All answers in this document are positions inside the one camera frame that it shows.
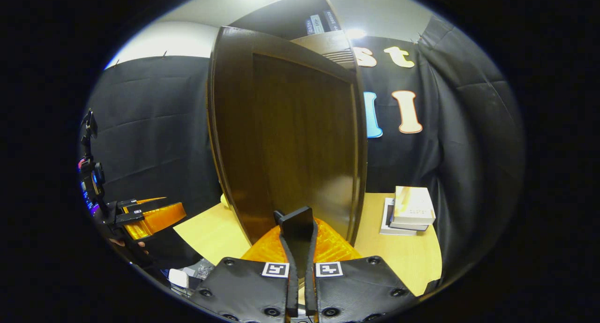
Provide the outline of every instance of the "door panel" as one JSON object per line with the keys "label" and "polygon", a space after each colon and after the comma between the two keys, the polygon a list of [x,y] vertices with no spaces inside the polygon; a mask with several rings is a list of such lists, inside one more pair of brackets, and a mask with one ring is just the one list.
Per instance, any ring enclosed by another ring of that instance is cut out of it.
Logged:
{"label": "door panel", "polygon": [[211,57],[210,138],[219,179],[251,243],[310,206],[353,243],[366,181],[356,77],[284,39],[222,27]]}

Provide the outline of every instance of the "ceiling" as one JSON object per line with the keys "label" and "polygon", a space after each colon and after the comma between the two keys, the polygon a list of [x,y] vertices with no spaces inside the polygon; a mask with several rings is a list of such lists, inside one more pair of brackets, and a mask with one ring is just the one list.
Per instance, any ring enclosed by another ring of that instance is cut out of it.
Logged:
{"label": "ceiling", "polygon": [[[277,0],[190,0],[157,22],[184,21],[227,26],[238,18]],[[432,12],[413,0],[330,0],[346,29],[369,36],[417,41]]]}

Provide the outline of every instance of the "table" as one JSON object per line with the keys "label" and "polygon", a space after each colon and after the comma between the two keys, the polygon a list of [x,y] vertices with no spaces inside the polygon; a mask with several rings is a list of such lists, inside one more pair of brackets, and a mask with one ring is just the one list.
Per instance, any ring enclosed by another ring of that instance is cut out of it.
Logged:
{"label": "table", "polygon": [[[442,253],[435,229],[430,225],[426,231],[412,237],[379,234],[386,197],[394,197],[394,193],[365,193],[354,248],[362,256],[383,257],[409,290],[420,296],[427,283],[442,275]],[[174,229],[213,264],[219,263],[223,257],[240,258],[251,246],[237,216],[223,203],[176,225]]]}

